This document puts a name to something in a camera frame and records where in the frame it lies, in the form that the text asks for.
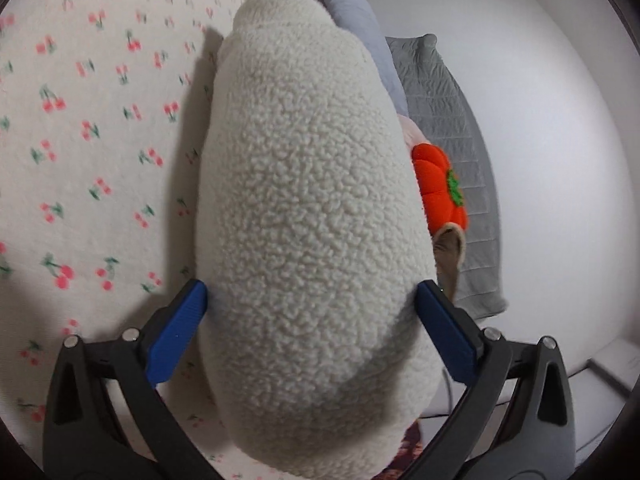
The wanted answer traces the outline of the white fleece jacket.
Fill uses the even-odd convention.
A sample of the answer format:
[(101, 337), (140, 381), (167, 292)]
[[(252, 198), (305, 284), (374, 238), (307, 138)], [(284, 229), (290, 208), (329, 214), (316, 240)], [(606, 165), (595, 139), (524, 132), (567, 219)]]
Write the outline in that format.
[(246, 0), (217, 56), (196, 274), (233, 443), (307, 479), (370, 479), (434, 396), (413, 309), (435, 274), (401, 125), (369, 51), (316, 0)]

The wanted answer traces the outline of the beige pink cushion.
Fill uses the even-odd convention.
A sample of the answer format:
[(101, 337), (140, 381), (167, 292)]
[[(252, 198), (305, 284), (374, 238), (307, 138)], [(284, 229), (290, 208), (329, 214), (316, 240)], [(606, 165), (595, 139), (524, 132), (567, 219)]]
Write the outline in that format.
[(402, 135), (409, 151), (420, 144), (428, 144), (427, 138), (424, 136), (418, 125), (409, 117), (398, 114), (398, 120), (401, 126)]

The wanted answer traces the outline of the grey-blue folded blanket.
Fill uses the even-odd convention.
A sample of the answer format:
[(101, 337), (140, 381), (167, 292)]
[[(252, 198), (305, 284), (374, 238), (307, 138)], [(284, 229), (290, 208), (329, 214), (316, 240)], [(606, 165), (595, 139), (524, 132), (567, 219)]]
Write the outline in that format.
[(367, 48), (396, 112), (402, 116), (409, 116), (405, 90), (398, 77), (392, 52), (367, 0), (319, 1), (339, 28), (351, 32)]

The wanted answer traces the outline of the orange pumpkin plush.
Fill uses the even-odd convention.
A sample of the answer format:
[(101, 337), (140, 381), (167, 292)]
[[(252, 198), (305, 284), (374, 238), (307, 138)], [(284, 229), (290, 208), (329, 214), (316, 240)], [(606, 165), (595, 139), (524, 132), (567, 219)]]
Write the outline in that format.
[(445, 152), (436, 145), (421, 143), (411, 151), (428, 230), (435, 236), (443, 228), (468, 228), (468, 215), (460, 184)]

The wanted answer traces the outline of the grey quilted pillow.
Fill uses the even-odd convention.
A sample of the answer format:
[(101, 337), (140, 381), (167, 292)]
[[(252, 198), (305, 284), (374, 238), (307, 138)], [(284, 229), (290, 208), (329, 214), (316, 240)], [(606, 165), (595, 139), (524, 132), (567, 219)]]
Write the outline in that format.
[(456, 305), (486, 320), (506, 310), (501, 283), (501, 229), (488, 151), (462, 89), (437, 50), (437, 37), (387, 40), (405, 90), (409, 117), (448, 156), (469, 224)]

